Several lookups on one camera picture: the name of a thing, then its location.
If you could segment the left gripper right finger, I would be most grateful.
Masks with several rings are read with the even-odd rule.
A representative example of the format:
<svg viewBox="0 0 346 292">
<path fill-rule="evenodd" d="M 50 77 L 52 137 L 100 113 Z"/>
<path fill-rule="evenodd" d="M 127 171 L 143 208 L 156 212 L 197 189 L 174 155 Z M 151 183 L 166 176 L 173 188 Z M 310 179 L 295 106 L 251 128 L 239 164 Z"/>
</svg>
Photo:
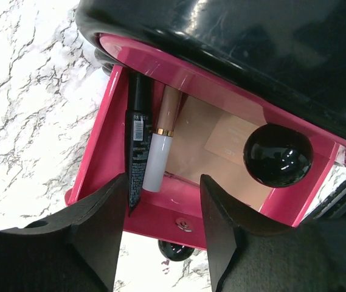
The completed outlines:
<svg viewBox="0 0 346 292">
<path fill-rule="evenodd" d="M 346 291 L 346 218 L 291 227 L 200 180 L 213 291 Z"/>
</svg>

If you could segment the slim concealer tube white cap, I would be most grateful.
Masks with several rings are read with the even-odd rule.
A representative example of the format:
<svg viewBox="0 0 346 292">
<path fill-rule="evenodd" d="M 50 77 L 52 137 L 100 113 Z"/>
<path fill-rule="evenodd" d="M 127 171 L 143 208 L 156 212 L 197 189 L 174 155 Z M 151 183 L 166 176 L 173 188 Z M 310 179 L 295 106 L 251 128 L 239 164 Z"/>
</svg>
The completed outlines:
<svg viewBox="0 0 346 292">
<path fill-rule="evenodd" d="M 165 86 L 156 129 L 151 138 L 142 185 L 142 188 L 146 191 L 159 192 L 161 189 L 181 96 L 182 94 L 178 89 Z"/>
</svg>

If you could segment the pink top drawer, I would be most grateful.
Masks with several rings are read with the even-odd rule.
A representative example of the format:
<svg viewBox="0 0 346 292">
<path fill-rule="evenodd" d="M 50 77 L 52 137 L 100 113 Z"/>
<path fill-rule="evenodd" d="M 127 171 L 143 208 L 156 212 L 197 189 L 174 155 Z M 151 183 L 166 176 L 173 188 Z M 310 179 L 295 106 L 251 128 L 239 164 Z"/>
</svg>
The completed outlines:
<svg viewBox="0 0 346 292">
<path fill-rule="evenodd" d="M 335 163 L 346 167 L 346 147 L 326 130 L 301 119 L 264 99 L 233 85 L 184 60 L 130 38 L 104 33 L 102 48 L 121 63 L 165 85 L 194 96 L 250 123 L 275 123 L 297 130 L 313 139 L 323 152 L 334 142 L 338 147 Z"/>
</svg>

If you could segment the square copper compact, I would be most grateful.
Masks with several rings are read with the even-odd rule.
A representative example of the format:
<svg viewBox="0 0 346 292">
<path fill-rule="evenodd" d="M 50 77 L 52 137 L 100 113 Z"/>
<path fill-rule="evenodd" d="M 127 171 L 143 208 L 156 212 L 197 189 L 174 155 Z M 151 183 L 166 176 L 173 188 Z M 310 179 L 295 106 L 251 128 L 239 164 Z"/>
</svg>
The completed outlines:
<svg viewBox="0 0 346 292">
<path fill-rule="evenodd" d="M 226 192 L 259 210 L 271 192 L 254 180 L 243 162 L 243 148 L 258 128 L 237 116 L 188 97 L 176 120 L 166 171 L 199 183 L 210 175 Z"/>
</svg>

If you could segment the black mascara stick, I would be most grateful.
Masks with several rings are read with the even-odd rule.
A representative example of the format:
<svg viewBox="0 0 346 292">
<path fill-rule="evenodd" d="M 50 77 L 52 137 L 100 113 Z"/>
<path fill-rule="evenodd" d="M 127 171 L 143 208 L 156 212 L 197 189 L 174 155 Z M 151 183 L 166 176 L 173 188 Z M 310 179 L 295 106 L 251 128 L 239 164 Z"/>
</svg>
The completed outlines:
<svg viewBox="0 0 346 292">
<path fill-rule="evenodd" d="M 153 80 L 141 73 L 128 76 L 125 112 L 125 171 L 128 177 L 128 205 L 132 212 L 140 201 L 153 127 Z"/>
</svg>

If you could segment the pink drawer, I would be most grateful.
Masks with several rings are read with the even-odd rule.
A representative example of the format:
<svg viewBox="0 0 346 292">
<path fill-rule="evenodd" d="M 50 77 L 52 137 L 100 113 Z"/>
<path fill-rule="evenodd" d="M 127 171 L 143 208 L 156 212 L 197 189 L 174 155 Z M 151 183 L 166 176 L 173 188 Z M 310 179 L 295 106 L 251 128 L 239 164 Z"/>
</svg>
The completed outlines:
<svg viewBox="0 0 346 292">
<path fill-rule="evenodd" d="M 165 85 L 194 96 L 250 123 L 275 123 L 297 130 L 313 139 L 323 152 L 334 142 L 338 147 L 335 163 L 346 167 L 346 147 L 326 130 L 301 119 L 264 99 L 233 85 L 184 60 L 130 38 L 104 33 L 102 48 L 121 63 Z"/>
<path fill-rule="evenodd" d="M 74 186 L 65 195 L 71 205 L 94 193 L 124 172 L 124 115 L 128 92 L 128 70 L 115 66 L 100 105 Z M 240 197 L 251 207 L 281 223 L 296 226 L 319 191 L 334 164 L 338 144 L 319 135 L 310 137 L 314 149 L 313 167 L 298 184 L 270 191 L 258 204 L 257 192 L 247 190 Z M 206 237 L 199 187 L 166 177 L 159 193 L 144 192 L 122 230 L 193 248 L 205 249 Z"/>
</svg>

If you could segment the black makeup drawer organizer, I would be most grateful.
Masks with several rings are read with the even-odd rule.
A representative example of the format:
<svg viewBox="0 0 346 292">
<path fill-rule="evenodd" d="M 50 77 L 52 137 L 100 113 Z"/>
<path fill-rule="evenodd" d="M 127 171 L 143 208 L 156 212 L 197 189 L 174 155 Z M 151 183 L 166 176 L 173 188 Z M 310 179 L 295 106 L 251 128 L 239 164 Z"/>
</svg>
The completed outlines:
<svg viewBox="0 0 346 292">
<path fill-rule="evenodd" d="M 346 1 L 81 1 L 81 34 L 184 60 L 326 130 L 346 147 Z"/>
</svg>

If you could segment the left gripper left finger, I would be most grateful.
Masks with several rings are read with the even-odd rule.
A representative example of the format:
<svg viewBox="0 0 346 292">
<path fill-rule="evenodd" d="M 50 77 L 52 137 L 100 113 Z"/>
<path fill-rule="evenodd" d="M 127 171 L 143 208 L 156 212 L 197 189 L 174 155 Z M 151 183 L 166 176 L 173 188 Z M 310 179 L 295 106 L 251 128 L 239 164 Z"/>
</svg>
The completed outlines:
<svg viewBox="0 0 346 292">
<path fill-rule="evenodd" d="M 0 231 L 0 291 L 112 291 L 128 179 L 24 228 Z"/>
</svg>

